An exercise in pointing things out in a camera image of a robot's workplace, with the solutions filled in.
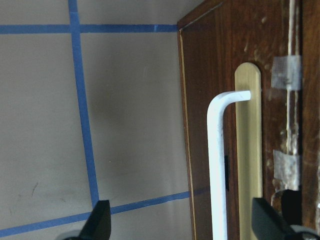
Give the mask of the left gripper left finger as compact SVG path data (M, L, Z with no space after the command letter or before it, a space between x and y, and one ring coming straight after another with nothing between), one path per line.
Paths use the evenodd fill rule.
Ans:
M79 240L109 240L111 209L108 200L99 200L78 235Z

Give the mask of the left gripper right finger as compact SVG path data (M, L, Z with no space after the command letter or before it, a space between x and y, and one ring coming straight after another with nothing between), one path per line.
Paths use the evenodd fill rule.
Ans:
M258 240L297 240L298 234L264 198L252 199L251 228Z

